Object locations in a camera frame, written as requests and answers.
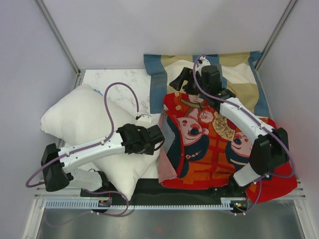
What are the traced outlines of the red patterned pillowcase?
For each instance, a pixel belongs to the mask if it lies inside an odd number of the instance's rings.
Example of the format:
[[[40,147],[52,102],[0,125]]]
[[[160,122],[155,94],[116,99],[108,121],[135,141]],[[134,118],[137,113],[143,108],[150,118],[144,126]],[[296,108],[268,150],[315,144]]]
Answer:
[[[205,100],[170,93],[165,95],[163,107],[162,124],[174,136],[160,158],[163,186],[186,190],[222,187],[248,163],[252,150],[248,137]]]

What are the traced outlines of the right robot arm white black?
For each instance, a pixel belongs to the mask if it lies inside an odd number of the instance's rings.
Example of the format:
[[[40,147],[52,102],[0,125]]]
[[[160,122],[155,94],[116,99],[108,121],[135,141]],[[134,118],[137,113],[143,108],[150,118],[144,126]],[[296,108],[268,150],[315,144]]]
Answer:
[[[217,67],[185,67],[169,86],[189,95],[203,96],[210,107],[231,120],[252,143],[248,163],[234,173],[228,183],[232,196],[240,196],[248,184],[271,175],[276,168],[290,161],[287,132],[265,124],[250,113],[234,93],[222,87]]]

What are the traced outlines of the white pillow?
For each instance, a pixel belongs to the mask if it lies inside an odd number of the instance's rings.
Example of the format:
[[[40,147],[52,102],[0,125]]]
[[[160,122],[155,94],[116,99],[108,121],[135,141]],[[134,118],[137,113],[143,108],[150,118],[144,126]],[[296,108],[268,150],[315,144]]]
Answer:
[[[52,106],[41,118],[40,129],[69,146],[87,143],[111,132],[111,121],[119,128],[136,123],[135,117],[111,100],[104,100],[89,85],[81,85]],[[160,155],[122,154],[87,163],[80,168],[103,171],[115,188],[130,199],[137,181]]]

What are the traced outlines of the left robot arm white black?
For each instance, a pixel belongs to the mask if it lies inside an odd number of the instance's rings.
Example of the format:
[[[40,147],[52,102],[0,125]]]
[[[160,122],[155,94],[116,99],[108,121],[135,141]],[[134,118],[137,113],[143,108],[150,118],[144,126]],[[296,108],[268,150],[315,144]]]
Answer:
[[[119,127],[108,137],[73,147],[45,148],[41,166],[47,192],[60,191],[68,186],[80,188],[92,195],[105,196],[109,182],[101,171],[85,171],[80,167],[95,160],[121,154],[153,153],[164,143],[158,125],[145,128],[134,124]]]

